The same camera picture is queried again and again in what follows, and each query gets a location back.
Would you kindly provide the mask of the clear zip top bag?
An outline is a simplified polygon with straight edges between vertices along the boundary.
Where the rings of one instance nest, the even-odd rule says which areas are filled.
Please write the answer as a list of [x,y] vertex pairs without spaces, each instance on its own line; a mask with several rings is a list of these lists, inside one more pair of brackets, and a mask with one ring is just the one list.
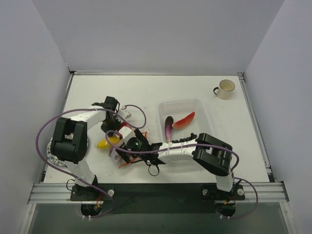
[[[118,144],[115,144],[115,145],[120,147],[120,148],[124,147],[123,140],[121,140],[121,135],[116,136],[116,137],[118,137],[120,139],[120,142]],[[101,150],[101,149],[98,149],[98,150],[106,153],[111,158],[111,160],[118,165],[119,168],[142,161],[142,159],[139,159],[135,155],[120,152],[113,147],[111,147],[110,150]]]

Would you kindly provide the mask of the fake purple eggplant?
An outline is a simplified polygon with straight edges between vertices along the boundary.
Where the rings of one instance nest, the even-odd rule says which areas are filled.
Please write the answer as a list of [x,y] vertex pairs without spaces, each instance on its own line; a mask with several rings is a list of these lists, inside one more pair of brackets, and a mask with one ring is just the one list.
[[172,141],[172,125],[174,123],[174,119],[172,116],[168,116],[165,119],[165,127],[164,127],[164,132],[165,132],[165,139],[166,142],[169,143]]

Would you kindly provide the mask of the fake watermelon slice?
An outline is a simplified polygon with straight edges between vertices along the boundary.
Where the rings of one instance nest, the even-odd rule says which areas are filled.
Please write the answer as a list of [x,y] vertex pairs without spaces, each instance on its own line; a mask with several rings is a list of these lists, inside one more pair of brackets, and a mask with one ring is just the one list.
[[195,112],[191,112],[185,118],[183,118],[183,119],[181,119],[181,120],[179,120],[177,122],[174,122],[172,127],[175,130],[184,129],[184,128],[186,128],[187,126],[189,126],[192,123],[194,117],[195,117]]

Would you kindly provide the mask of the fake dark grapes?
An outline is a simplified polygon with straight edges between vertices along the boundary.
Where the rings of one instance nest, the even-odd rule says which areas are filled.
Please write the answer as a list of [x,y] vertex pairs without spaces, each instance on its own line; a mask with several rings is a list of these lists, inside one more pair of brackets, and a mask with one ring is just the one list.
[[188,136],[188,137],[172,140],[172,143],[187,142],[187,141],[191,141],[191,140],[196,139],[196,138],[197,138],[197,135],[194,133],[191,133],[190,136]]

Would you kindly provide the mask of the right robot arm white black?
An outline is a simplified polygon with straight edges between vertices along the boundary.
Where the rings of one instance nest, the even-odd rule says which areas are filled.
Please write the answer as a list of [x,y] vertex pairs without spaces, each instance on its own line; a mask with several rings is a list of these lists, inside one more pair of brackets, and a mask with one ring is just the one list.
[[150,144],[140,130],[122,127],[119,135],[123,140],[117,152],[122,156],[134,156],[148,166],[195,161],[216,177],[216,193],[227,199],[234,192],[234,175],[231,168],[231,145],[206,133],[193,135],[190,140]]

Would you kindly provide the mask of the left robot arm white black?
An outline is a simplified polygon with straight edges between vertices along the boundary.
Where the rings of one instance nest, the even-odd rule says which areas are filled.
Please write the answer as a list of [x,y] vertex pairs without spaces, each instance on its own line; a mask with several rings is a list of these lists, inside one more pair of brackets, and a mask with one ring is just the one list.
[[107,96],[102,103],[95,102],[91,108],[73,117],[60,117],[56,121],[51,143],[51,153],[64,161],[70,173],[75,176],[78,190],[87,200],[98,197],[99,188],[96,175],[86,161],[88,130],[102,122],[103,131],[117,130],[121,125],[115,112],[120,103]]

